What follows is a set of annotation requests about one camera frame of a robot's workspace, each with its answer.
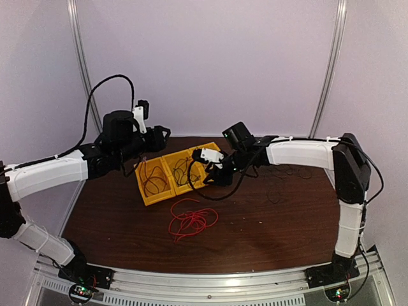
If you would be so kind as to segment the yellow three-compartment bin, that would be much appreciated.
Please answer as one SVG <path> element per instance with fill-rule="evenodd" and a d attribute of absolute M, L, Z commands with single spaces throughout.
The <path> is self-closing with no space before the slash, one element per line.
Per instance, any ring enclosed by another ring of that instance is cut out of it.
<path fill-rule="evenodd" d="M 216 143 L 210 142 L 154 159 L 145 158 L 136 166 L 138 188 L 146 207 L 192 191 L 188 177 L 196 189 L 205 187 L 205 165 L 194 163 L 191 171 L 187 170 L 193 150 L 200 148 L 220 150 Z"/>

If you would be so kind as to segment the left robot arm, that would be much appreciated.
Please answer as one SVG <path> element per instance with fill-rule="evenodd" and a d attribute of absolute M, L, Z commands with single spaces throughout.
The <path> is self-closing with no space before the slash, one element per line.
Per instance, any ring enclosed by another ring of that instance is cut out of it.
<path fill-rule="evenodd" d="M 147 127 L 142 107 L 118 110 L 103 118 L 103 130 L 92 143 L 77 145 L 67 154 L 41 162 L 1 166 L 1 237 L 12 238 L 66 266 L 78 283 L 87 282 L 92 270 L 73 243 L 27 221 L 19 201 L 31 194 L 71 182 L 98 179 L 124 169 L 131 159 L 166 147 L 171 131 Z"/>

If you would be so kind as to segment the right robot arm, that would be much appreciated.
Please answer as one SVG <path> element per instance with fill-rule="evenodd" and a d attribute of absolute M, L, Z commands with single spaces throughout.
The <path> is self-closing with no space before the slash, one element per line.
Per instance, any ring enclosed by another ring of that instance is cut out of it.
<path fill-rule="evenodd" d="M 337 239 L 332 243 L 333 250 L 328 253 L 331 261 L 326 274 L 331 281 L 341 281 L 351 271 L 361 244 L 373 166 L 356 137 L 352 133 L 325 139 L 276 135 L 255 137 L 243 122 L 225 130 L 223 136 L 232 149 L 230 154 L 214 149 L 198 149 L 193 157 L 206 165 L 205 184 L 233 186 L 228 194 L 219 197 L 221 201 L 238 191 L 250 168 L 276 170 L 282 166 L 292 166 L 321 175 L 333 174 L 332 193 L 339 203 L 339 223 L 336 227 Z M 288 210 L 279 209 L 273 214 L 277 233 L 270 240 L 279 258 L 283 257 L 285 248 L 293 259 L 295 251 L 307 256 L 312 254 L 313 246 L 326 246 L 325 237 L 330 230 L 323 227 L 333 217 L 324 216 L 321 209 L 315 212 L 317 206 L 310 204 L 309 199 L 299 200 L 298 203 L 300 211 L 295 214 L 294 221 L 290 221 Z"/>

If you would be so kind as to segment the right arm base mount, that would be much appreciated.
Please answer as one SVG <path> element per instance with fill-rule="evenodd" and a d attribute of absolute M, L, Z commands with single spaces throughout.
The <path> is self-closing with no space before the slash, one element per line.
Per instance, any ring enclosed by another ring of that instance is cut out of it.
<path fill-rule="evenodd" d="M 356 266 L 345 270 L 333 263 L 321 266 L 313 266 L 305 271 L 307 283 L 310 289 L 324 289 L 324 294 L 330 302 L 342 303 L 351 296 L 350 280 L 360 275 Z"/>

